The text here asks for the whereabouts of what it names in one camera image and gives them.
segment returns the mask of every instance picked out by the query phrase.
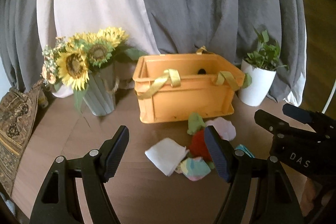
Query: sunflower center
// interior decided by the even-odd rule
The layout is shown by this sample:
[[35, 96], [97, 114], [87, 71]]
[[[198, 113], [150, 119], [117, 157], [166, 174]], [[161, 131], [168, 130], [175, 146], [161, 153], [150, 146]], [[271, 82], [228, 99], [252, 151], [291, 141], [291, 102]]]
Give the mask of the sunflower center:
[[95, 60], [105, 59], [108, 49], [106, 46], [101, 44], [95, 44], [89, 50], [89, 55]]
[[77, 54], [71, 54], [67, 57], [67, 71], [71, 77], [80, 77], [83, 70], [84, 68], [81, 65], [80, 57]]

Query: round table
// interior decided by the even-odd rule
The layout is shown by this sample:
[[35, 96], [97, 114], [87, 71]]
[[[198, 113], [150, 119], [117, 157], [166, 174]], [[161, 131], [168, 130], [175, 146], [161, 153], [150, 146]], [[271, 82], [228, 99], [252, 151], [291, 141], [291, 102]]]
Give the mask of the round table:
[[[266, 98], [259, 107], [249, 107], [236, 96], [235, 113], [225, 117], [236, 127], [233, 147], [245, 145], [256, 157], [266, 159], [273, 135], [254, 122], [254, 112], [263, 109], [291, 126], [311, 130], [309, 126], [282, 114], [284, 102]], [[56, 99], [36, 127], [23, 154], [12, 192], [12, 198], [29, 217], [42, 182], [55, 158], [68, 160], [82, 157], [113, 137], [120, 125], [129, 128], [130, 141], [114, 178], [105, 184], [111, 203], [122, 224], [207, 224], [213, 223], [228, 190], [213, 170], [200, 181], [192, 182], [183, 174], [166, 177], [145, 156], [145, 150], [169, 137], [187, 146], [188, 122], [143, 124], [139, 106], [132, 91], [120, 99], [113, 113], [95, 117], [85, 107], [80, 115], [73, 107], [73, 98]], [[284, 165], [298, 199], [306, 177]], [[248, 204], [242, 223], [248, 223], [253, 208], [257, 179], [252, 179]], [[76, 179], [78, 197], [85, 223], [92, 223], [81, 179]]]

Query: crate handle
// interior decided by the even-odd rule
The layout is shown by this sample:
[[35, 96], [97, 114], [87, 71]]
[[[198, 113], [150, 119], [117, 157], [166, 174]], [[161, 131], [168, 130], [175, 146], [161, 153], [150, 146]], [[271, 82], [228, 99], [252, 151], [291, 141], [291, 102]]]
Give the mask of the crate handle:
[[138, 99], [139, 100], [149, 99], [155, 93], [157, 93], [169, 79], [171, 80], [171, 86], [173, 88], [181, 86], [181, 79], [179, 72], [175, 69], [167, 69], [164, 70], [163, 74], [160, 77], [154, 80], [153, 84], [149, 87], [149, 89], [146, 92], [137, 95]]
[[233, 91], [237, 91], [240, 89], [232, 73], [225, 70], [221, 70], [218, 73], [215, 85], [223, 85], [225, 80]]
[[203, 52], [207, 54], [214, 54], [213, 52], [208, 52], [207, 48], [205, 46], [200, 47], [197, 51], [196, 54], [201, 55]]

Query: patterned cushion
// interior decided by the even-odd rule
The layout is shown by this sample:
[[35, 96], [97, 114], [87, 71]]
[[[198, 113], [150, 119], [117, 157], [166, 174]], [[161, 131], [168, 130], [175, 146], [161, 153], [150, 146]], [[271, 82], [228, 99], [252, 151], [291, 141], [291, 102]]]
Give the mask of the patterned cushion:
[[11, 88], [0, 102], [0, 182], [9, 195], [32, 133], [41, 85], [39, 81], [28, 93]]

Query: white flower pot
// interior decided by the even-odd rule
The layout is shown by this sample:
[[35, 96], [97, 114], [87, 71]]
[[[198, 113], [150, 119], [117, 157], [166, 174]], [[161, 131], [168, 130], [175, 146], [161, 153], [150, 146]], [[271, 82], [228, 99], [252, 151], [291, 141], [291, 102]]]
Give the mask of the white flower pot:
[[115, 84], [114, 66], [111, 65], [104, 69], [105, 73], [89, 73], [89, 88], [83, 97], [85, 103], [95, 116], [105, 116], [116, 108], [115, 94], [106, 91], [103, 79], [107, 80], [112, 86]]
[[260, 105], [271, 88], [277, 72], [255, 68], [244, 60], [241, 63], [241, 71], [251, 75], [252, 84], [238, 91], [239, 99], [249, 106]]

